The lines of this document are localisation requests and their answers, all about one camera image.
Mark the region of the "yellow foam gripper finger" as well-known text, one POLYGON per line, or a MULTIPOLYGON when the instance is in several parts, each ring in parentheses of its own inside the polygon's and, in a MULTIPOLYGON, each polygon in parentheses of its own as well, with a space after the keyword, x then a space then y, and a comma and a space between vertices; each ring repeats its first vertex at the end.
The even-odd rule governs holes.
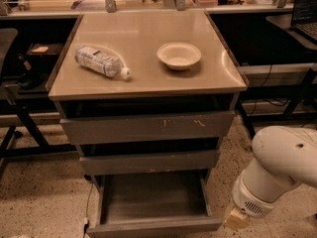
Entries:
POLYGON ((233 230, 244 229, 250 223, 250 217, 237 208, 231 209, 224 219, 224 225, 233 230))

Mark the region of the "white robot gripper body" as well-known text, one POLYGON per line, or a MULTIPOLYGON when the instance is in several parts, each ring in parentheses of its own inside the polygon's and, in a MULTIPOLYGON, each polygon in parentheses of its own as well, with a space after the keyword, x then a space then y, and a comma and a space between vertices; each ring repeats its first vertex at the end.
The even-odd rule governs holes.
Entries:
POLYGON ((265 202, 255 197, 247 188, 242 172, 236 179, 232 189, 234 205, 242 212, 253 218, 266 217, 275 207, 275 203, 265 202))

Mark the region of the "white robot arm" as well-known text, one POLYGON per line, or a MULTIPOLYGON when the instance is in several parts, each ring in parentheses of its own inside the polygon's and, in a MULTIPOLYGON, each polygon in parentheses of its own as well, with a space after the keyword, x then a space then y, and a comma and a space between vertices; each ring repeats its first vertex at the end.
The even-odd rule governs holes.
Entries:
POLYGON ((237 177, 224 225, 243 229, 267 216, 287 192, 307 184, 317 187, 317 131, 268 126, 252 140, 254 158, 237 177))

